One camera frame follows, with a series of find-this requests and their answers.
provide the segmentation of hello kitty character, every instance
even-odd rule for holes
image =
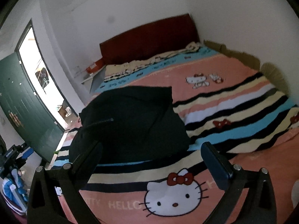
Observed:
[[[194,180],[192,173],[182,169],[178,173],[170,173],[167,180],[160,183],[149,182],[144,197],[147,215],[161,217],[177,217],[194,211],[203,197],[201,185]]]
[[[217,74],[210,74],[209,76],[213,80],[213,82],[216,84],[223,83],[223,81],[224,81],[224,79],[222,77],[219,77]]]
[[[210,85],[210,83],[207,80],[207,77],[200,74],[195,74],[193,77],[186,77],[186,82],[188,84],[194,84],[193,89],[199,88],[199,87],[207,87]]]

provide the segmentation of bright light through doorway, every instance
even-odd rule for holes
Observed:
[[[64,98],[50,77],[41,54],[39,53],[32,28],[21,44],[19,52],[36,93],[40,96],[56,121],[64,127],[64,129],[67,129],[68,123],[66,122],[66,118],[71,114],[71,110],[65,105]]]

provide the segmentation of door handle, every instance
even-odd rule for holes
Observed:
[[[24,125],[22,124],[22,122],[18,119],[18,117],[16,116],[16,114],[13,114],[12,112],[9,113],[10,118],[12,119],[12,121],[15,123],[15,125],[17,127],[22,126],[24,128]]]

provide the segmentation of door frame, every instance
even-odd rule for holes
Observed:
[[[23,61],[22,61],[22,58],[21,58],[21,55],[20,55],[20,52],[19,52],[19,49],[20,49],[20,47],[21,47],[23,41],[25,40],[26,35],[28,34],[28,32],[29,32],[29,30],[30,30],[31,28],[32,28],[32,30],[33,30],[33,35],[34,35],[34,38],[35,38],[35,42],[36,42],[38,51],[39,51],[39,53],[40,53],[40,55],[41,55],[41,59],[43,60],[43,62],[44,62],[44,64],[45,64],[45,66],[46,66],[46,69],[47,69],[47,71],[48,71],[50,77],[52,78],[52,80],[53,80],[53,82],[54,82],[56,88],[58,89],[59,93],[61,94],[61,96],[63,97],[63,99],[65,100],[65,102],[66,102],[66,103],[68,104],[68,106],[71,108],[73,114],[75,114],[75,116],[78,117],[76,111],[72,108],[72,106],[69,104],[69,102],[67,101],[67,99],[65,98],[65,96],[62,94],[60,88],[58,87],[58,85],[57,85],[57,83],[56,83],[56,81],[55,81],[53,75],[51,74],[51,72],[50,72],[50,70],[49,70],[49,68],[48,68],[48,66],[47,66],[47,63],[46,63],[45,60],[44,60],[44,57],[42,56],[42,53],[41,53],[41,50],[40,50],[40,48],[39,48],[38,41],[37,41],[37,39],[36,39],[36,35],[35,35],[35,32],[34,32],[34,27],[33,27],[33,24],[32,24],[32,20],[30,20],[29,23],[27,24],[27,26],[25,27],[25,30],[23,31],[23,33],[22,33],[22,35],[21,35],[21,37],[20,37],[20,39],[19,39],[19,41],[18,41],[18,43],[17,43],[17,45],[16,45],[16,48],[15,48],[15,52],[17,53],[17,56],[18,56],[19,61],[21,61],[21,68],[22,68],[22,70],[23,70],[23,72],[24,72],[25,77],[27,78],[27,81],[29,82],[29,84],[30,84],[32,90],[35,92],[36,90],[35,90],[35,88],[34,88],[32,82],[31,82],[31,80],[30,80],[30,78],[29,78],[29,76],[28,76],[28,74],[27,74],[27,71],[26,71],[26,69],[25,69],[25,67],[24,67],[24,64],[23,64]],[[46,111],[51,115],[53,121],[55,121],[55,122],[57,123],[57,125],[59,126],[59,128],[61,128],[61,129],[63,129],[63,131],[65,131],[64,128],[59,124],[59,122],[56,121],[56,119],[54,118],[54,116],[53,116],[53,115],[51,114],[51,112],[48,110],[48,108],[46,107],[46,105],[45,105],[44,102],[41,100],[40,96],[38,95],[38,93],[36,93],[36,96],[37,96],[38,100],[40,101],[40,103],[43,105],[43,107],[46,109]]]

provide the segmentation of blue stripe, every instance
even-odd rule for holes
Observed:
[[[57,161],[54,162],[53,166],[61,167],[61,166],[63,166],[66,163],[69,163],[68,159],[66,159],[66,160],[57,160]]]
[[[147,161],[137,161],[137,162],[125,162],[125,163],[110,163],[110,164],[98,164],[97,167],[111,167],[111,166],[127,166],[127,165],[135,165],[141,164]]]
[[[102,93],[107,90],[111,90],[111,89],[118,88],[120,86],[124,86],[125,84],[128,84],[128,83],[136,80],[137,78],[142,78],[154,71],[159,71],[159,70],[166,68],[170,65],[183,64],[183,63],[190,62],[193,60],[210,57],[210,56],[213,56],[216,54],[218,54],[218,52],[211,50],[207,47],[202,47],[198,50],[198,52],[195,52],[195,53],[179,54],[179,55],[176,55],[167,60],[163,60],[159,63],[150,65],[150,66],[148,66],[144,69],[141,69],[138,72],[132,73],[128,76],[114,79],[114,80],[111,80],[108,82],[102,82],[101,85],[95,90],[95,93]]]
[[[241,139],[241,138],[253,136],[254,134],[261,131],[262,129],[266,128],[268,124],[270,124],[273,120],[275,120],[275,118],[279,115],[280,112],[288,110],[292,108],[294,105],[295,104],[292,102],[292,100],[288,99],[283,105],[279,106],[275,111],[267,114],[264,118],[262,118],[261,120],[253,124],[246,125],[239,128],[234,128],[221,133],[214,133],[208,135],[207,137],[197,139],[193,145],[190,145],[188,151],[200,149],[202,143],[206,141],[209,141],[211,144],[217,144],[229,139]]]

